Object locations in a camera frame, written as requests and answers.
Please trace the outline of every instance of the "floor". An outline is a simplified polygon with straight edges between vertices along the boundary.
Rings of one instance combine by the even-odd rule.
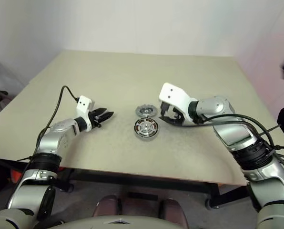
[[[257,214],[249,198],[238,200],[220,209],[207,210],[204,207],[207,196],[201,193],[84,181],[72,181],[72,183],[75,185],[72,193],[57,191],[52,216],[46,223],[59,219],[69,222],[90,217],[97,202],[111,194],[122,199],[125,215],[157,216],[159,201],[127,198],[126,194],[130,191],[158,195],[159,200],[164,198],[177,200],[186,214],[191,229],[255,228]],[[12,187],[8,186],[0,192],[0,210],[4,208],[11,190]]]

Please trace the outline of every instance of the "table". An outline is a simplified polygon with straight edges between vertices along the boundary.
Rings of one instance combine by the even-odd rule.
[[[213,129],[179,128],[158,116],[158,136],[144,142],[133,132],[136,107],[158,109],[163,83],[183,88],[197,99],[222,95],[237,113],[272,127],[276,122],[231,57],[166,56],[63,51],[0,113],[0,158],[32,154],[36,137],[50,118],[63,85],[75,96],[93,99],[95,108],[114,111],[101,129],[83,133],[62,155],[61,166],[101,172],[245,185],[239,166]],[[64,93],[53,120],[76,117],[76,104]],[[284,145],[281,130],[272,131]]]

